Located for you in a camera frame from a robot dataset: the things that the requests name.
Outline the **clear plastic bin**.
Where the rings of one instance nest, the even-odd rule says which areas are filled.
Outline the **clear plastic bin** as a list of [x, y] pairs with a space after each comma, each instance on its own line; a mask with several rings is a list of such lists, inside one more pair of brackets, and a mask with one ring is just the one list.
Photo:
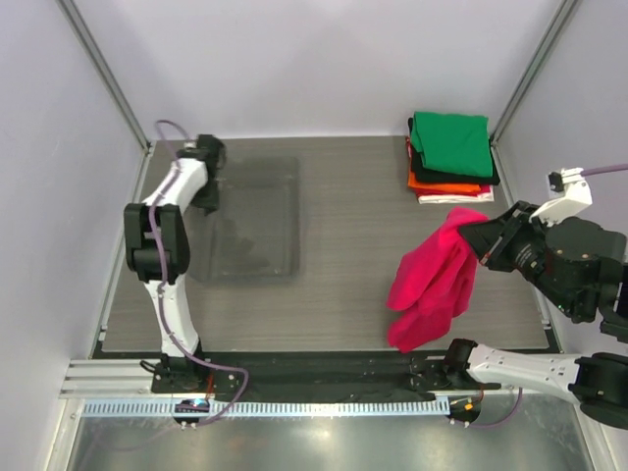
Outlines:
[[188, 274], [204, 285], [283, 283], [300, 265], [300, 166], [294, 157], [230, 161], [218, 177], [219, 207], [186, 213]]

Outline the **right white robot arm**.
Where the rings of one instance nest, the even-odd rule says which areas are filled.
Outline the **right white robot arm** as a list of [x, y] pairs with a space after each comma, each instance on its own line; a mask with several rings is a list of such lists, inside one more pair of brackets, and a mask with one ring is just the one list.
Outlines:
[[[519, 272], [572, 323], [600, 319], [602, 333], [625, 342], [626, 236], [576, 216], [545, 223], [535, 209], [519, 201], [501, 216], [465, 224], [458, 232], [482, 266]], [[606, 426], [627, 427], [627, 359], [623, 355], [528, 355], [456, 339], [442, 368], [445, 381], [456, 389], [513, 385], [574, 403]]]

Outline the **crimson red t-shirt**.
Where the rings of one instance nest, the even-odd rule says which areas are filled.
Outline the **crimson red t-shirt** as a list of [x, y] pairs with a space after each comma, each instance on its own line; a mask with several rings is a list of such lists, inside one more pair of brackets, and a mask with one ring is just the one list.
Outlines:
[[438, 340], [468, 309], [478, 261], [458, 230], [488, 220], [479, 211], [456, 207], [425, 241], [402, 256], [386, 303], [399, 314], [388, 329], [389, 346], [408, 353]]

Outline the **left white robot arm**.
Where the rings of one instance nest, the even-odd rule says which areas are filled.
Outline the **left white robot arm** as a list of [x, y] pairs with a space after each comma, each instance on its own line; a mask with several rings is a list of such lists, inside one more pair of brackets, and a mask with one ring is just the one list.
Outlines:
[[191, 248], [183, 216], [188, 208], [203, 217], [219, 209], [217, 177], [226, 146], [213, 134], [201, 134], [175, 152], [165, 178], [143, 200], [124, 209], [126, 262], [147, 290], [161, 333], [161, 353], [154, 372], [174, 375], [190, 392], [209, 378], [202, 346], [193, 327], [185, 291]]

